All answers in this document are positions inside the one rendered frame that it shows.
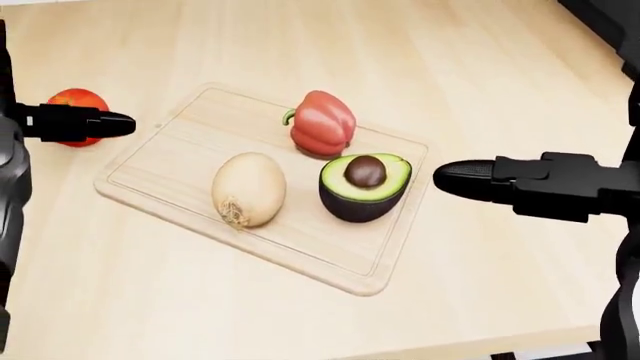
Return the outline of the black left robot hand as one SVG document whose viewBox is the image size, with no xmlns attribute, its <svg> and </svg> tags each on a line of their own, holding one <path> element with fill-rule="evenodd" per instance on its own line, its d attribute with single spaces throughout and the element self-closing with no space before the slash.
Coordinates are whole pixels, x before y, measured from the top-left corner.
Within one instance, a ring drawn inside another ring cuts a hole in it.
<svg viewBox="0 0 640 360">
<path fill-rule="evenodd" d="M 22 239 L 23 208 L 32 194 L 31 161 L 24 139 L 82 141 L 89 137 L 122 137 L 136 130 L 135 120 L 120 113 L 16 101 L 6 40 L 5 22 L 0 19 L 0 352 L 11 319 L 6 302 Z"/>
</svg>

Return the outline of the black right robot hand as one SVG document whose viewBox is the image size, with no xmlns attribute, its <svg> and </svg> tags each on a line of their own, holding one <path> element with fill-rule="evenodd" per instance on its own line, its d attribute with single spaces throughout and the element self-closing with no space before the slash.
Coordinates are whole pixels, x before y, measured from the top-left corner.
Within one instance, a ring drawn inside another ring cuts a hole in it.
<svg viewBox="0 0 640 360">
<path fill-rule="evenodd" d="M 600 322 L 600 360 L 640 360 L 640 80 L 628 99 L 632 137 L 618 167 L 591 155 L 545 152 L 537 160 L 497 157 L 438 167 L 441 191 L 509 205 L 517 215 L 585 223 L 619 215 L 629 232 L 616 252 L 618 289 Z"/>
</svg>

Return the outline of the red tomato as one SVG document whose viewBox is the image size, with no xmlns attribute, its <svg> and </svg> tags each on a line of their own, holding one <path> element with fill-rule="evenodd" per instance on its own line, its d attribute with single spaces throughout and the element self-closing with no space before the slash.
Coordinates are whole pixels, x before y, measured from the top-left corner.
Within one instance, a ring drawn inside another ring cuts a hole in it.
<svg viewBox="0 0 640 360">
<path fill-rule="evenodd" d="M 99 95 L 87 89 L 65 89 L 53 95 L 47 101 L 48 104 L 63 104 L 74 107 L 95 107 L 102 111 L 109 111 L 108 104 Z M 59 142 L 59 144 L 74 148 L 92 146 L 99 143 L 100 139 L 89 137 L 82 142 Z"/>
</svg>

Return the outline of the light wooden cutting board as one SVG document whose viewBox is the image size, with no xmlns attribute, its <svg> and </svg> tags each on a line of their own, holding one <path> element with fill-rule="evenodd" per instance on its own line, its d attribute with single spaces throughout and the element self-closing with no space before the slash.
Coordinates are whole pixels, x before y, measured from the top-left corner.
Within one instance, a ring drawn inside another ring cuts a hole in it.
<svg viewBox="0 0 640 360">
<path fill-rule="evenodd" d="M 330 215 L 318 196 L 322 161 L 298 152 L 280 119 L 286 107 L 214 83 L 97 176 L 99 194 L 217 242 L 357 296 L 388 284 L 430 182 L 427 146 L 388 131 L 359 127 L 348 154 L 399 155 L 413 167 L 407 191 L 375 221 L 350 224 Z M 224 224 L 210 197 L 218 168 L 233 155 L 262 152 L 287 179 L 283 209 L 265 227 Z"/>
</svg>

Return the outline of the halved avocado with pit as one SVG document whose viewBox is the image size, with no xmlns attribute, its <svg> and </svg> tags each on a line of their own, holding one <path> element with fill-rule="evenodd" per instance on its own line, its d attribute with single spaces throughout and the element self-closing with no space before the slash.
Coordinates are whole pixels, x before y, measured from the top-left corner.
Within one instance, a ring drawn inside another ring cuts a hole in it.
<svg viewBox="0 0 640 360">
<path fill-rule="evenodd" d="M 374 221 L 399 203 L 412 173 L 412 165 L 397 155 L 342 156 L 320 170 L 319 197 L 325 209 L 342 221 Z"/>
</svg>

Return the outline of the yellow onion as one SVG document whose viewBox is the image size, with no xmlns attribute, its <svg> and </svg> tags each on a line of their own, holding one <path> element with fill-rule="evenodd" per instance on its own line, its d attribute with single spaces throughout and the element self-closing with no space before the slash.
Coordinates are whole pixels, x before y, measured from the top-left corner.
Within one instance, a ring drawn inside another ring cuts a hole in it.
<svg viewBox="0 0 640 360">
<path fill-rule="evenodd" d="M 284 173 L 273 158 L 245 152 L 219 168 L 212 181 L 211 197 L 222 220 L 243 229 L 270 222 L 283 206 L 286 191 Z"/>
</svg>

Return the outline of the red bell pepper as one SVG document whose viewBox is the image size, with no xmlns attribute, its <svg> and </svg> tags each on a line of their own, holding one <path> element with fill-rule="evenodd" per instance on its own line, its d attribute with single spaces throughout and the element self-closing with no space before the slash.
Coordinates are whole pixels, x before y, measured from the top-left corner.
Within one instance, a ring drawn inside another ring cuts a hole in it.
<svg viewBox="0 0 640 360">
<path fill-rule="evenodd" d="M 337 158 L 350 146 L 356 117 L 334 95 L 313 90 L 284 114 L 282 125 L 290 123 L 291 140 L 300 151 L 317 158 Z"/>
</svg>

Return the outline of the dark cabinet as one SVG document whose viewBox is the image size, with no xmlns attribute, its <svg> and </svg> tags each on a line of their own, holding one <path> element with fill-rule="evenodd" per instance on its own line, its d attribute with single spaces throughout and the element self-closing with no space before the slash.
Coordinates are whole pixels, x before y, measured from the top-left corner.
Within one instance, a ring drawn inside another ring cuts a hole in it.
<svg viewBox="0 0 640 360">
<path fill-rule="evenodd" d="M 616 51 L 627 77 L 640 77 L 640 0 L 557 2 Z"/>
</svg>

